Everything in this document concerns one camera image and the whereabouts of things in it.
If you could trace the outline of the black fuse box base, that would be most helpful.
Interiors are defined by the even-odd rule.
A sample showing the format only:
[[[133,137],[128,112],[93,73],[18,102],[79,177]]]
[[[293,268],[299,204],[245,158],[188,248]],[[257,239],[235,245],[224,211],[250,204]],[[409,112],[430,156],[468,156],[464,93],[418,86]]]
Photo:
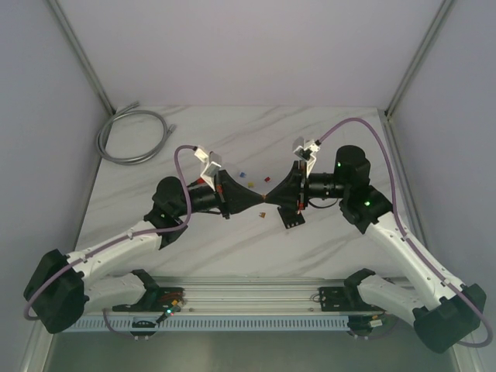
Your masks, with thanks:
[[[277,207],[279,216],[285,229],[292,229],[294,227],[301,226],[305,224],[305,218],[299,211],[293,211],[289,208],[283,208],[281,206]]]

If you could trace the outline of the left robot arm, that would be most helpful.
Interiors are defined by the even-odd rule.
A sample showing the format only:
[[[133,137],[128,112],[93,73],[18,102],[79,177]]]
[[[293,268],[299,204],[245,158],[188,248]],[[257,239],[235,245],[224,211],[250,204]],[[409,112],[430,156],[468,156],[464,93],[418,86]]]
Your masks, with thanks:
[[[83,250],[45,253],[23,292],[25,317],[57,334],[88,312],[115,306],[151,311],[159,299],[157,283],[143,269],[122,276],[118,270],[177,241],[194,213],[217,211],[228,219],[263,201],[262,195],[238,184],[223,170],[215,175],[213,185],[185,184],[179,177],[166,177],[157,185],[151,210],[125,232]]]

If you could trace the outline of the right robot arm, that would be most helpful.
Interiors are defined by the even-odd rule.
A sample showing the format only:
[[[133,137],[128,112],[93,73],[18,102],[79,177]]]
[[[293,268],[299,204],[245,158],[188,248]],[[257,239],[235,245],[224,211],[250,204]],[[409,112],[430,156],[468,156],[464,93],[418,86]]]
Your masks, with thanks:
[[[312,173],[319,145],[297,145],[288,176],[265,198],[283,213],[299,217],[313,198],[339,200],[345,220],[382,246],[414,288],[410,293],[374,271],[362,269],[345,280],[343,300],[350,308],[377,306],[407,322],[431,351],[444,353],[481,324],[487,295],[450,273],[411,234],[394,204],[370,183],[370,162],[358,146],[336,152],[331,174]]]

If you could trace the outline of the clear plastic fuse box cover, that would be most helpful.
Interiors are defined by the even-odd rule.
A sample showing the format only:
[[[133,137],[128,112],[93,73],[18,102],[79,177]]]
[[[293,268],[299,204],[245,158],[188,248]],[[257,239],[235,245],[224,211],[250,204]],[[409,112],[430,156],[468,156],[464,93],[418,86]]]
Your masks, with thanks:
[[[231,178],[235,180],[239,178],[240,170],[235,164],[227,163],[223,165],[223,170],[226,171]]]

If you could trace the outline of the aluminium front rail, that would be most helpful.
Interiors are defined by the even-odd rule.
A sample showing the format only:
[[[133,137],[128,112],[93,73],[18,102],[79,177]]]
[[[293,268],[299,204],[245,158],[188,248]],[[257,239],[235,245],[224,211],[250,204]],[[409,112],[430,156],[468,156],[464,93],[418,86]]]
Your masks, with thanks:
[[[344,287],[342,280],[263,277],[155,277],[158,288],[181,287],[183,314],[192,315],[307,315],[322,312],[317,299],[320,287]],[[112,314],[117,305],[132,305],[144,291],[129,275],[110,277],[87,292],[85,315]],[[339,315],[380,312],[328,312]]]

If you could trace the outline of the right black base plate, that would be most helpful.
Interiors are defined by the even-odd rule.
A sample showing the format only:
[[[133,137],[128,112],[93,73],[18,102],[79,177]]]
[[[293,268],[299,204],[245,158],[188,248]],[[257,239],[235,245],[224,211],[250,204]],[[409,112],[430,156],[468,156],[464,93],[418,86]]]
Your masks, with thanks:
[[[367,304],[356,289],[347,287],[320,287],[317,299],[323,312],[384,312]]]

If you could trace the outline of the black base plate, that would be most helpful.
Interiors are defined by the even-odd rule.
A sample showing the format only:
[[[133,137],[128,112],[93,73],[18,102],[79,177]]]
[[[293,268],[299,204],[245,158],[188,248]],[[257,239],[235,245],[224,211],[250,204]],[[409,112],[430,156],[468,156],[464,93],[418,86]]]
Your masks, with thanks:
[[[317,299],[323,312],[384,312],[367,304],[356,289],[347,287],[320,287]]]
[[[147,290],[143,297],[132,305],[117,305],[112,307],[114,312],[163,312],[172,306],[174,300],[184,297],[181,287],[165,287]]]

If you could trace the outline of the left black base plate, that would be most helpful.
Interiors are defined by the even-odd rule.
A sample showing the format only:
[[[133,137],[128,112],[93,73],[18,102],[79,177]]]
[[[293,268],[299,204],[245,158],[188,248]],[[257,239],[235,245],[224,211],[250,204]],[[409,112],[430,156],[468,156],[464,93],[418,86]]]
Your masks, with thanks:
[[[117,305],[112,307],[114,312],[163,312],[172,306],[174,300],[184,297],[181,287],[165,287],[147,290],[143,297],[132,305]]]

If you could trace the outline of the right aluminium frame post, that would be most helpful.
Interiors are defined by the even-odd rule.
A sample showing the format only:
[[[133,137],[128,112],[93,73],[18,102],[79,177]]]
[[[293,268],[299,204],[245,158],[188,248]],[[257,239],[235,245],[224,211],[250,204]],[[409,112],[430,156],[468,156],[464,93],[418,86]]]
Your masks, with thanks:
[[[393,118],[394,114],[398,110],[402,100],[404,99],[408,89],[410,88],[412,82],[414,81],[416,75],[422,68],[422,65],[426,61],[430,50],[435,45],[439,34],[441,33],[444,25],[446,24],[450,13],[457,4],[456,0],[442,0],[436,14],[432,18],[427,30],[420,44],[418,45],[416,51],[413,54],[410,63],[403,74],[399,85],[397,86],[387,108],[384,111],[386,119],[390,120]]]

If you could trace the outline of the aluminium frame post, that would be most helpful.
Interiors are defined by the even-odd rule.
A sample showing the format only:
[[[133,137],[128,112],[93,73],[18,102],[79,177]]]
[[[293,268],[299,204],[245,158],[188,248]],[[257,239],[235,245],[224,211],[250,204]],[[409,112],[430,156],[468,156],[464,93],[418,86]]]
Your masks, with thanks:
[[[403,74],[399,85],[397,86],[387,108],[384,111],[386,119],[390,120],[393,118],[394,114],[398,110],[402,100],[404,99],[408,89],[410,88],[412,82],[414,81],[416,75],[422,68],[422,65],[426,61],[430,50],[435,45],[439,34],[441,33],[444,25],[446,24],[450,13],[457,4],[456,0],[442,0],[436,14],[432,18],[427,30],[420,44],[418,45],[416,51],[413,54],[410,63]]]
[[[80,68],[82,69],[83,74],[85,75],[91,89],[96,94],[103,109],[109,115],[114,114],[115,109],[113,108],[111,100],[108,97],[107,93],[105,92],[105,89],[95,69],[93,68],[91,61],[88,58],[88,55],[85,53],[84,48],[80,40],[78,39],[78,36],[74,31],[74,28],[71,25],[71,22],[67,17],[67,14],[64,11],[63,7],[61,6],[60,2],[57,0],[47,0],[46,5],[53,14],[57,26],[60,28],[60,31],[62,32],[65,40],[67,41]]]

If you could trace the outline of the left aluminium frame post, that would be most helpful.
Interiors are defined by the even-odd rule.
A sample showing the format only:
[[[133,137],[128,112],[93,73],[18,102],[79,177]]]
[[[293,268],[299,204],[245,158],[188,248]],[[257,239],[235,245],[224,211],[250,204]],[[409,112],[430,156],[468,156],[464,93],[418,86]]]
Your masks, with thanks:
[[[57,0],[47,0],[46,5],[53,14],[57,26],[60,28],[60,31],[62,32],[65,40],[67,41],[80,68],[82,69],[83,74],[85,75],[91,89],[96,94],[103,109],[109,115],[114,114],[115,109],[113,108],[111,100],[108,97],[107,93],[105,92],[105,89],[95,69],[93,68],[91,61],[88,58],[88,55],[85,53],[84,48],[80,40],[78,39],[78,36],[74,31],[74,28],[71,25],[71,22],[67,17],[67,14],[64,11],[63,7],[61,6],[60,2]]]

